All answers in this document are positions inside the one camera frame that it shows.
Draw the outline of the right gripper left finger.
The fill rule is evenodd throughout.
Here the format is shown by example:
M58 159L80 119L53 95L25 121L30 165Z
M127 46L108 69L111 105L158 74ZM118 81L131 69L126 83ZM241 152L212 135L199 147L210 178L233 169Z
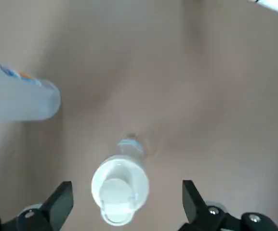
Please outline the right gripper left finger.
M72 208L72 182L63 181L44 203L26 207L7 222L0 219L0 231L59 231Z

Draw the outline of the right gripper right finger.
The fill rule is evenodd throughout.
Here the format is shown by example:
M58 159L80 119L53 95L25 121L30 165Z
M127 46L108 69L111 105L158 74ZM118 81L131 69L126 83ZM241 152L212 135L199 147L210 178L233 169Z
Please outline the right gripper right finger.
M236 218L219 206L207 205L191 180L182 181L182 202L188 222L179 231L278 231L264 214L247 212Z

